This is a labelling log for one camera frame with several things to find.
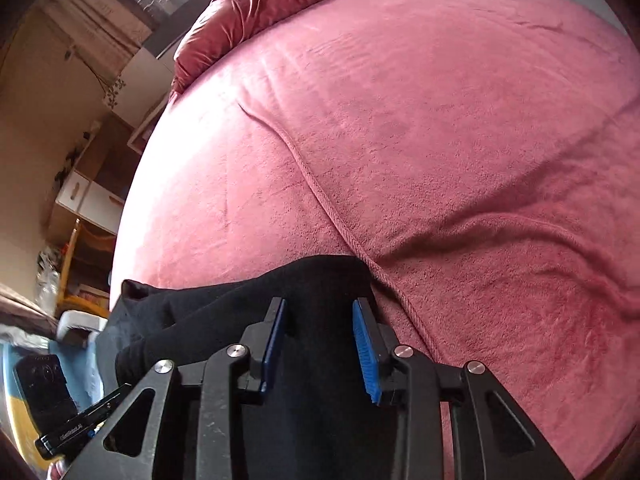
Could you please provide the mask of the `dark bed headboard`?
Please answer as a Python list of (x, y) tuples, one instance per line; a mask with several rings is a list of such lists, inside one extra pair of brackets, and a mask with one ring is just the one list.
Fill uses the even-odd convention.
[(212, 0), (189, 0), (145, 39), (142, 47), (160, 58), (189, 31)]

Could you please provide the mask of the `blue yellow sofa chair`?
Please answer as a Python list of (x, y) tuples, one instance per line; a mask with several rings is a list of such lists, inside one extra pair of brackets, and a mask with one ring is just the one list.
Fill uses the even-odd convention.
[(84, 434), (72, 443), (70, 454), (50, 460), (36, 445), (43, 434), (104, 397), (96, 337), (105, 325), (105, 318), (71, 310), (62, 314), (51, 339), (26, 334), (1, 345), (1, 405), (8, 416), (8, 435), (37, 474), (56, 462), (69, 465), (93, 436)]

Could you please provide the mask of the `pink patterned curtains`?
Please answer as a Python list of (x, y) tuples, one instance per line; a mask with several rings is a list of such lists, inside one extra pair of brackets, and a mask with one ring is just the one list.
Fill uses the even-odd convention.
[(188, 1), (36, 0), (36, 6), (70, 40), (70, 55), (107, 88), (144, 40)]

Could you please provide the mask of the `brown wooden side table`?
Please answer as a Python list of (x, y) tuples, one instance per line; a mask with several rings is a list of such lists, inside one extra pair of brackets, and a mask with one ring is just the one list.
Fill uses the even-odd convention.
[(54, 316), (77, 310), (110, 316), (110, 279), (116, 236), (77, 218), (62, 250)]

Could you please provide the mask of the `white grey nightstand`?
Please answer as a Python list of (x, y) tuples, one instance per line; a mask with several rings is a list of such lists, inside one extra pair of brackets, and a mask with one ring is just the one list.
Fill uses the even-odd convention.
[(142, 47), (105, 91), (103, 103), (132, 129), (128, 146), (142, 154), (168, 101), (177, 46), (159, 58)]

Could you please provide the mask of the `white wooden cabinet desk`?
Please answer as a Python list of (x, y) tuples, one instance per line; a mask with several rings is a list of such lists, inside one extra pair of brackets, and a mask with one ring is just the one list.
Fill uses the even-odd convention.
[(44, 230), (62, 246), (77, 221), (100, 234), (116, 235), (141, 155), (128, 145), (132, 130), (114, 114), (90, 132), (86, 146), (55, 193)]

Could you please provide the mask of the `black embroidered pants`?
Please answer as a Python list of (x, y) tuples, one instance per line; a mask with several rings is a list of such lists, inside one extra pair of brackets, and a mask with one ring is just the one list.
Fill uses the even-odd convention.
[(170, 365), (157, 479), (439, 479), (434, 364), (401, 359), (371, 275), (303, 258), (244, 282), (126, 281), (96, 342), (107, 387)]

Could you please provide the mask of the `white plastic bag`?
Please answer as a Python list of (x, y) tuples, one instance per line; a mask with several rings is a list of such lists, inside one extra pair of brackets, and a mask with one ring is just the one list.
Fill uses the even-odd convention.
[(47, 245), (41, 249), (37, 258), (35, 303), (53, 316), (60, 291), (60, 265), (62, 254), (58, 248)]

